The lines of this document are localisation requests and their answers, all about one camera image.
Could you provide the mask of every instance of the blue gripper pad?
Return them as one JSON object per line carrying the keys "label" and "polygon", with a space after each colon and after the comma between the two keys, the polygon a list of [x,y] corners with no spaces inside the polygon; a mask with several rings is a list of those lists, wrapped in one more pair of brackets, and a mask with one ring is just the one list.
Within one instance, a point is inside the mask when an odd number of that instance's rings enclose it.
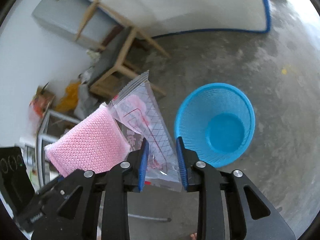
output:
{"label": "blue gripper pad", "polygon": [[149,143],[146,140],[146,143],[145,143],[145,146],[143,149],[143,154],[141,157],[141,163],[140,163],[139,174],[138,174],[138,178],[139,178],[138,187],[139,187],[140,191],[142,191],[142,189],[144,187],[144,182],[146,179],[148,157],[149,157]]}
{"label": "blue gripper pad", "polygon": [[177,146],[177,157],[178,157],[181,183],[182,183],[184,189],[187,190],[187,187],[188,187],[187,169],[186,169],[186,164],[183,159],[182,146],[180,144],[179,138],[177,138],[177,140],[176,140],[176,146]]}

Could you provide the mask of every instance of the metal rod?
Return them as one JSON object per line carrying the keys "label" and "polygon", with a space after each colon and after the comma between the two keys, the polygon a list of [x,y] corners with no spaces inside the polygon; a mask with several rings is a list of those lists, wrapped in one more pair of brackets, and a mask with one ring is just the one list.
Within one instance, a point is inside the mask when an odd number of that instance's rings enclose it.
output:
{"label": "metal rod", "polygon": [[61,113],[59,113],[57,111],[54,111],[54,110],[51,110],[51,109],[49,110],[49,113],[50,113],[50,115],[58,117],[58,118],[60,118],[62,120],[65,120],[65,121],[73,122],[73,123],[76,123],[76,124],[81,122],[79,119],[67,116],[65,114],[61,114]]}
{"label": "metal rod", "polygon": [[49,109],[47,108],[44,117],[41,121],[40,127],[37,132],[37,138],[36,138],[36,148],[35,148],[35,154],[36,154],[36,169],[38,173],[38,181],[39,181],[39,186],[43,187],[44,186],[44,177],[42,174],[42,138],[41,135],[44,132],[44,129],[46,127],[47,122],[49,121],[49,114],[48,114]]}
{"label": "metal rod", "polygon": [[54,143],[59,140],[58,137],[55,137],[55,136],[52,136],[49,134],[41,134],[41,135],[39,135],[39,138],[46,141],[46,142],[50,142],[50,143]]}
{"label": "metal rod", "polygon": [[129,214],[128,213],[128,217],[132,217],[132,218],[140,218],[140,219],[145,219],[145,220],[153,220],[153,221],[161,221],[164,223],[168,223],[171,222],[171,218],[153,218],[153,217],[145,217],[145,216],[139,216],[139,215],[134,215],[134,214]]}

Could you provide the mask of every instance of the blue plastic basket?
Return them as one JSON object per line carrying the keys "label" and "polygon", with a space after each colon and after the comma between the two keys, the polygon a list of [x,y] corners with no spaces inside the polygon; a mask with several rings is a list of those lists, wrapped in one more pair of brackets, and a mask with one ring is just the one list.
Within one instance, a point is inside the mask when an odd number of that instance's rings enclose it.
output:
{"label": "blue plastic basket", "polygon": [[181,104],[174,125],[185,148],[219,168],[240,157],[254,133],[253,107],[238,88],[212,83],[193,91]]}

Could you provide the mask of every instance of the plastic bag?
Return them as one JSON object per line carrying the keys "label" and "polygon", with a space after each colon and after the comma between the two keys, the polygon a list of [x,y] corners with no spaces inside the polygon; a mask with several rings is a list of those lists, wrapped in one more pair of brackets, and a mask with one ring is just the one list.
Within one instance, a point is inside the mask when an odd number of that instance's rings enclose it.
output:
{"label": "plastic bag", "polygon": [[148,75],[149,72],[145,72],[129,82],[108,107],[113,118],[149,142],[146,181],[180,191],[177,154],[153,95]]}
{"label": "plastic bag", "polygon": [[87,84],[79,85],[78,104],[73,112],[74,115],[80,120],[86,119],[99,107],[97,106],[97,102],[98,100],[90,95]]}
{"label": "plastic bag", "polygon": [[57,112],[67,112],[69,110],[74,110],[78,104],[78,87],[81,82],[71,82],[65,89],[66,95],[60,99],[60,102],[55,107]]}

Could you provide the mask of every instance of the orange object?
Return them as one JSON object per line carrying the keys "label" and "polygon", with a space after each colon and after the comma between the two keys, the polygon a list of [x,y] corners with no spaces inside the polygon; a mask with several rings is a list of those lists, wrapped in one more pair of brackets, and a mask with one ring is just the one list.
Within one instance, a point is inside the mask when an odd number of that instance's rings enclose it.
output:
{"label": "orange object", "polygon": [[45,110],[55,97],[52,92],[45,89],[47,85],[48,83],[44,87],[38,87],[36,94],[30,102],[30,106],[39,117],[43,117]]}
{"label": "orange object", "polygon": [[80,84],[81,82],[78,81],[70,83],[66,87],[66,95],[60,99],[59,104],[55,107],[55,111],[63,113],[76,109],[78,104],[78,87]]}

